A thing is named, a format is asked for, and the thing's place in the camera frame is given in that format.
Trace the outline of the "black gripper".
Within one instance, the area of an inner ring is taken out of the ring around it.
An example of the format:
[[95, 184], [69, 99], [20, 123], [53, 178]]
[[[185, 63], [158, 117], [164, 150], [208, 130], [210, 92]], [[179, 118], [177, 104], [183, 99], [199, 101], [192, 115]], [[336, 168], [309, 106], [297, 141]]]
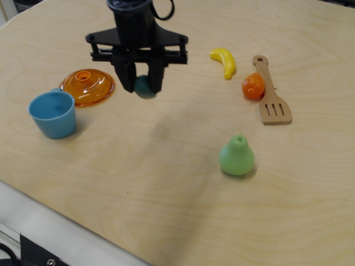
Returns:
[[158, 16], [153, 1], [107, 1], [107, 5], [116, 27], [86, 36], [92, 46], [93, 60], [109, 61], [110, 54], [122, 52], [123, 58], [113, 54], [111, 64], [123, 88], [130, 93], [136, 80], [134, 62], [147, 63], [151, 91], [160, 92], [168, 64], [187, 63], [188, 37], [166, 30], [156, 22], [173, 16], [174, 2], [171, 1], [169, 15], [163, 18]]

